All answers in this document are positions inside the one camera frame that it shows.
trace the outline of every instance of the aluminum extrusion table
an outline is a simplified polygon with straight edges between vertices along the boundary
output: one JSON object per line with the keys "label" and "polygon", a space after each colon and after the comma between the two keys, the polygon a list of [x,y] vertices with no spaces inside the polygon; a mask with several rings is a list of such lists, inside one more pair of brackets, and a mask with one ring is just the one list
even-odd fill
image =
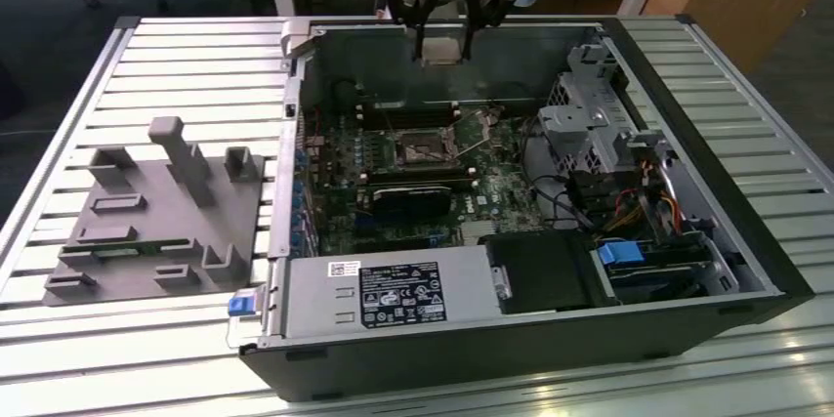
{"label": "aluminum extrusion table", "polygon": [[[92,185],[98,146],[163,157],[144,126],[178,114],[214,155],[267,156],[253,282],[266,275],[285,126],[282,19],[143,19],[114,31],[0,232],[0,413],[131,415],[741,415],[832,411],[834,178],[696,25],[625,19],[655,69],[817,292],[813,301],[686,354],[550,374],[289,404],[227,338],[231,294],[46,308],[46,276]],[[649,124],[642,97],[633,96]]]}

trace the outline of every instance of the motherboard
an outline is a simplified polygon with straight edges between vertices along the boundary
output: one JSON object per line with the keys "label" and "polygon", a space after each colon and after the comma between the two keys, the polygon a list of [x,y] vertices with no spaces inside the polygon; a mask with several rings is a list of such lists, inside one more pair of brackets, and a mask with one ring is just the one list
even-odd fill
{"label": "motherboard", "polygon": [[375,106],[318,112],[307,126],[319,255],[462,246],[543,227],[519,164],[523,116],[497,103]]}

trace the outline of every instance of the blue latch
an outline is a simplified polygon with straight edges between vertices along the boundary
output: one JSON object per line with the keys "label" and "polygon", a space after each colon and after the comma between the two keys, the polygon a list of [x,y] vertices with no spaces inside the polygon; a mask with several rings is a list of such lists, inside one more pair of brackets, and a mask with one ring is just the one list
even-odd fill
{"label": "blue latch", "polygon": [[250,314],[255,314],[254,291],[242,296],[236,294],[230,300],[230,316],[247,316]]}
{"label": "blue latch", "polygon": [[602,264],[642,263],[645,257],[635,241],[613,241],[597,249]]}

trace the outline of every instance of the power supply label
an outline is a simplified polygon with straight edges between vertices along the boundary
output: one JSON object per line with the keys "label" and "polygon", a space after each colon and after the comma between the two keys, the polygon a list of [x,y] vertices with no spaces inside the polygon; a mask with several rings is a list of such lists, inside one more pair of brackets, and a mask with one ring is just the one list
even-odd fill
{"label": "power supply label", "polygon": [[445,321],[438,263],[362,268],[361,302],[369,329]]}

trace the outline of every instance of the barcode sticker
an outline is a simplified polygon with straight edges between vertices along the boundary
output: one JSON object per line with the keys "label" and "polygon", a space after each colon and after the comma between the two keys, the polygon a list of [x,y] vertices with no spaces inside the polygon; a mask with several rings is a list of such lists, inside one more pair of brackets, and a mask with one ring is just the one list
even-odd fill
{"label": "barcode sticker", "polygon": [[327,263],[329,277],[349,277],[361,274],[362,261]]}

